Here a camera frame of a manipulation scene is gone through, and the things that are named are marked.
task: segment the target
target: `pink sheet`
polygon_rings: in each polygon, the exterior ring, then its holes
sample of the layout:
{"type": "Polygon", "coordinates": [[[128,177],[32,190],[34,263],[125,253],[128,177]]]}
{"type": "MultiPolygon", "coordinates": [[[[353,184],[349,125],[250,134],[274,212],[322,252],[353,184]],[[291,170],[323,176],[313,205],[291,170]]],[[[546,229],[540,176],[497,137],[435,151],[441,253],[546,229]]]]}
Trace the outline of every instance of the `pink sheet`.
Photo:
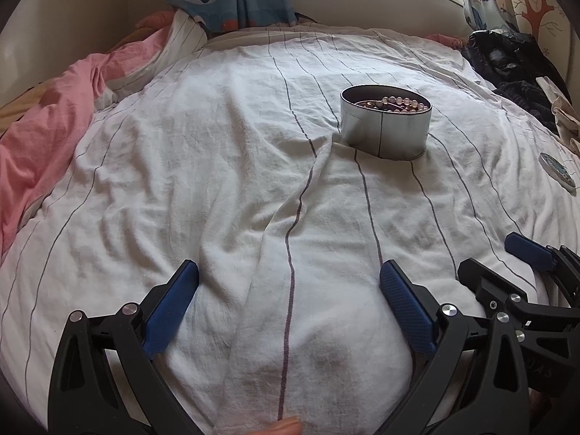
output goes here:
{"type": "Polygon", "coordinates": [[[93,120],[106,83],[147,65],[164,47],[170,27],[110,54],[91,54],[56,78],[38,105],[0,138],[1,260],[24,212],[65,174],[93,120]]]}
{"type": "Polygon", "coordinates": [[[425,39],[439,42],[440,44],[455,50],[461,50],[465,45],[459,37],[444,36],[443,34],[430,34],[429,36],[425,36],[425,39]]]}

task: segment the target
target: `blue gripper pad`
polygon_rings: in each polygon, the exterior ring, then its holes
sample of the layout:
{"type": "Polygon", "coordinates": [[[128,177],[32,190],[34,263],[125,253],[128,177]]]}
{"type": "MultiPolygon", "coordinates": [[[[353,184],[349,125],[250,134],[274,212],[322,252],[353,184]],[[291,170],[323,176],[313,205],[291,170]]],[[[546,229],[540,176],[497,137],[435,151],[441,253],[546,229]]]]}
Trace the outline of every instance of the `blue gripper pad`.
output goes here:
{"type": "Polygon", "coordinates": [[[551,272],[556,267],[552,252],[517,232],[507,235],[504,248],[539,272],[551,272]]]}
{"type": "Polygon", "coordinates": [[[173,281],[147,320],[143,350],[149,359],[164,351],[175,336],[198,285],[199,271],[191,261],[173,281]]]}
{"type": "Polygon", "coordinates": [[[379,286],[413,351],[433,356],[437,350],[433,341],[434,322],[388,261],[381,267],[379,286]]]}

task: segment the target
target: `silver bolt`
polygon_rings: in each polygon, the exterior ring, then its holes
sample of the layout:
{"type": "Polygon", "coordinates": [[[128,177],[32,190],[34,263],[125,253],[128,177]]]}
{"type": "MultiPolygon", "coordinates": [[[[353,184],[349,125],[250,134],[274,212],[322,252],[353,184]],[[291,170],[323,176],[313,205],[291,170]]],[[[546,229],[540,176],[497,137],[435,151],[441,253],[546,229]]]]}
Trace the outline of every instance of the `silver bolt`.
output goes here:
{"type": "Polygon", "coordinates": [[[443,304],[441,307],[443,314],[453,317],[457,314],[457,308],[453,304],[443,304]]]}
{"type": "Polygon", "coordinates": [[[509,322],[509,316],[505,312],[498,312],[498,321],[505,324],[509,322]]]}
{"type": "Polygon", "coordinates": [[[123,306],[124,315],[133,315],[135,312],[137,312],[137,304],[129,303],[123,306]]]}
{"type": "Polygon", "coordinates": [[[71,319],[71,322],[78,322],[80,319],[82,319],[82,312],[80,311],[71,312],[71,315],[69,315],[69,319],[71,319]]]}

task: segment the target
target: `white bedsheet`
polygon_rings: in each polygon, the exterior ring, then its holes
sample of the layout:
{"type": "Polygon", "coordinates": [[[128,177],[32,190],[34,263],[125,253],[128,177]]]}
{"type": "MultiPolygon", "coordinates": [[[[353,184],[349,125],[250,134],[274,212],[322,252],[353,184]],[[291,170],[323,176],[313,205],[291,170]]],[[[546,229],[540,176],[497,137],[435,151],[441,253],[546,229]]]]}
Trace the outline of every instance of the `white bedsheet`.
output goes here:
{"type": "Polygon", "coordinates": [[[437,43],[318,25],[219,37],[95,114],[0,269],[0,367],[46,424],[69,312],[114,313],[191,258],[201,285],[158,365],[205,433],[282,414],[302,416],[306,434],[371,434],[411,374],[382,261],[483,315],[455,280],[462,260],[546,303],[506,234],[578,251],[578,199],[540,152],[580,180],[576,157],[437,43]],[[432,101],[422,157],[381,160],[341,141],[340,92],[368,83],[432,101]]]}

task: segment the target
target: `small round container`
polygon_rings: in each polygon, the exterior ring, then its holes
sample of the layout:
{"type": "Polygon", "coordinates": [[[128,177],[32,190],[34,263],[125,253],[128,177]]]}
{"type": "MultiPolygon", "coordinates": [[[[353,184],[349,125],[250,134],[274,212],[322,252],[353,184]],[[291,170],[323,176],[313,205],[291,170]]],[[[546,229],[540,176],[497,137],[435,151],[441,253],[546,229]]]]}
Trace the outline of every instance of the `small round container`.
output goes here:
{"type": "Polygon", "coordinates": [[[420,94],[388,85],[356,85],[340,95],[340,133],[351,146],[390,160],[412,160],[423,154],[431,120],[431,103],[420,94]],[[387,112],[358,106],[389,97],[417,100],[420,112],[387,112]]]}

